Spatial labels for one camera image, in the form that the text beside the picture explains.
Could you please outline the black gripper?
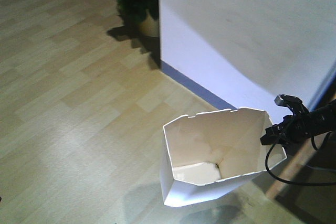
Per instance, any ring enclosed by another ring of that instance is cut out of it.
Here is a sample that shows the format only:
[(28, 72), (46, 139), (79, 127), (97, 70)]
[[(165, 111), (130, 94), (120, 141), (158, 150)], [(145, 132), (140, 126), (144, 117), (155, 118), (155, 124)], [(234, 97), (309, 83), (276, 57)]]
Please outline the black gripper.
[(273, 145), (280, 144), (286, 145), (291, 142), (289, 137), (289, 129), (292, 124), (303, 115), (307, 114), (309, 110), (303, 105), (303, 101), (291, 95), (286, 95), (287, 106), (292, 115), (286, 115), (283, 117), (283, 121), (279, 124), (274, 124), (271, 127), (265, 129), (265, 134), (260, 138), (261, 145)]

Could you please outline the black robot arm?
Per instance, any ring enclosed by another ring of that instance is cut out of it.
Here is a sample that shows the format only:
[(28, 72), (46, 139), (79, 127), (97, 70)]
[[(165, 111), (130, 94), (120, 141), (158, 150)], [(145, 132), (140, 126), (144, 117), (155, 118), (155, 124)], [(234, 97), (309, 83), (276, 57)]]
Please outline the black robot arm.
[(311, 112), (301, 99), (291, 95), (277, 95), (275, 104), (287, 107), (292, 114), (284, 116), (281, 123), (266, 128), (266, 134), (260, 138), (261, 145), (296, 144), (335, 130), (335, 100)]

